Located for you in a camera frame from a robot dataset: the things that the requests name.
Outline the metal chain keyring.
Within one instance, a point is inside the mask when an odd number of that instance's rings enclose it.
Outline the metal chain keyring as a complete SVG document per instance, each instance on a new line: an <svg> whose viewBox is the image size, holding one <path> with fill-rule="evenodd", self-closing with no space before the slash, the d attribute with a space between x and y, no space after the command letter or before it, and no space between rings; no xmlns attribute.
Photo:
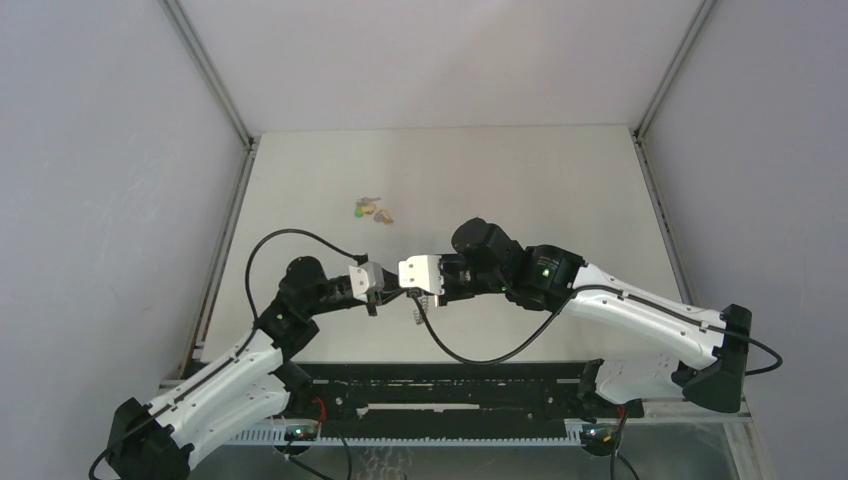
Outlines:
<svg viewBox="0 0 848 480"><path fill-rule="evenodd" d="M413 301L413 319L416 325L424 325L429 321L429 307L430 300L432 299L429 295L410 295L409 298Z"/></svg>

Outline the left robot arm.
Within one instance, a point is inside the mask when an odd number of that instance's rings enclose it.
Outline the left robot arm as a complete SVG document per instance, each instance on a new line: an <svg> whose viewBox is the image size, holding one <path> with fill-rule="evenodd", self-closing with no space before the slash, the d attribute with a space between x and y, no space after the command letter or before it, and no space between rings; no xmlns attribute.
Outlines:
<svg viewBox="0 0 848 480"><path fill-rule="evenodd" d="M121 479L185 479L259 420L305 414L313 401L311 380L293 358L317 335L314 316L374 310L404 285L402 275L376 262L329 278L316 258L293 260L275 298L230 350L174 389L118 407L107 446L93 464L107 464Z"/></svg>

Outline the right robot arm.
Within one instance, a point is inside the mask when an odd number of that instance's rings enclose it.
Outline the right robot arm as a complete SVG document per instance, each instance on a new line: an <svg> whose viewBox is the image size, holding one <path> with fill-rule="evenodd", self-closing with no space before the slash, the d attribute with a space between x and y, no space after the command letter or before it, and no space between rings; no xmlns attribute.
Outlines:
<svg viewBox="0 0 848 480"><path fill-rule="evenodd" d="M747 375L752 313L682 304L637 288L582 256L553 245L521 246L496 224L473 218L441 254L441 301L502 294L529 311L598 321L645 339L675 360L658 380L719 413L739 411Z"/></svg>

